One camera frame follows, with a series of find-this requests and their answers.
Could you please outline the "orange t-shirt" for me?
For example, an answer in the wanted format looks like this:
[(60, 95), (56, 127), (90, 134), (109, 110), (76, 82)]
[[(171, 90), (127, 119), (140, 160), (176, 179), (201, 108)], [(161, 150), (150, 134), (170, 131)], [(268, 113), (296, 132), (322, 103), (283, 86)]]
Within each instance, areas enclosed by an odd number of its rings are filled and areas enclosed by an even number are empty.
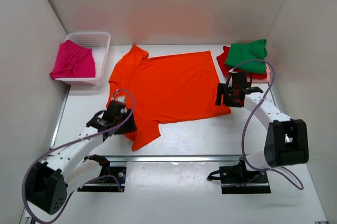
[(160, 137), (160, 124), (208, 119), (231, 113), (216, 106), (219, 77), (210, 51), (149, 57), (132, 45), (109, 78), (110, 95), (128, 90), (137, 130), (127, 133), (137, 151)]

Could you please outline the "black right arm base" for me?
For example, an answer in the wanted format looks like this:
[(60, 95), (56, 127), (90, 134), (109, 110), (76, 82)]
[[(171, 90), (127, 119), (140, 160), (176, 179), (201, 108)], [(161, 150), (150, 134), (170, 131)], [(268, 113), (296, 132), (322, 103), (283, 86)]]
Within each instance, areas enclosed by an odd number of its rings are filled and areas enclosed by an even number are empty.
[(209, 173), (207, 181), (219, 181), (221, 194), (270, 194), (266, 172), (246, 168), (243, 158), (233, 165), (219, 166)]

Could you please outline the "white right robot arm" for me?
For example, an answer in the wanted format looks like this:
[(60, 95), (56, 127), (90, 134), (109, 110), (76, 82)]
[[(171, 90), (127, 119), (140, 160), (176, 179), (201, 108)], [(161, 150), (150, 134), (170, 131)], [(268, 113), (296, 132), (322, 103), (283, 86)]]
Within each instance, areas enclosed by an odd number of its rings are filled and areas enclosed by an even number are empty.
[[(246, 108), (250, 111), (241, 138), (244, 164), (236, 168), (236, 177), (242, 182), (250, 181), (255, 176), (255, 170), (304, 164), (309, 160), (306, 123), (281, 112), (265, 96), (266, 92), (259, 87), (253, 87), (252, 81), (248, 81), (243, 72), (230, 73), (225, 83), (217, 85), (215, 105)], [(253, 117), (262, 123), (267, 134), (262, 151), (246, 154), (245, 134)]]

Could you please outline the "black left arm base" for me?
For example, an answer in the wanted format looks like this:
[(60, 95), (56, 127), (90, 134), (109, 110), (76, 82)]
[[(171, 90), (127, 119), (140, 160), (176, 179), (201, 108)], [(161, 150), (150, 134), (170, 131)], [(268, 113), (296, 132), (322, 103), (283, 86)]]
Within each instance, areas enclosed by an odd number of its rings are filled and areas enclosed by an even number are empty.
[(84, 184), (77, 189), (77, 192), (115, 192), (123, 193), (125, 191), (126, 165), (117, 166), (111, 164), (106, 157), (100, 155), (90, 155), (84, 158), (84, 161), (94, 161), (101, 167), (98, 178)]

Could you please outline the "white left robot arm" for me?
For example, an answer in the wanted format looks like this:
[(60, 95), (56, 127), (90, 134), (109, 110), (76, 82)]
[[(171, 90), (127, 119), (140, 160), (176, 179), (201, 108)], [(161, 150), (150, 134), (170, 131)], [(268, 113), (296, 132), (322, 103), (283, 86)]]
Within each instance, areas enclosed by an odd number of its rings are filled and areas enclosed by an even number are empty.
[(57, 148), (47, 160), (32, 165), (23, 182), (25, 203), (50, 215), (57, 213), (79, 187), (110, 176), (107, 158), (92, 154), (92, 150), (113, 135), (136, 130), (133, 110), (126, 106), (126, 97), (112, 99), (106, 110), (97, 112), (87, 122), (79, 139)]

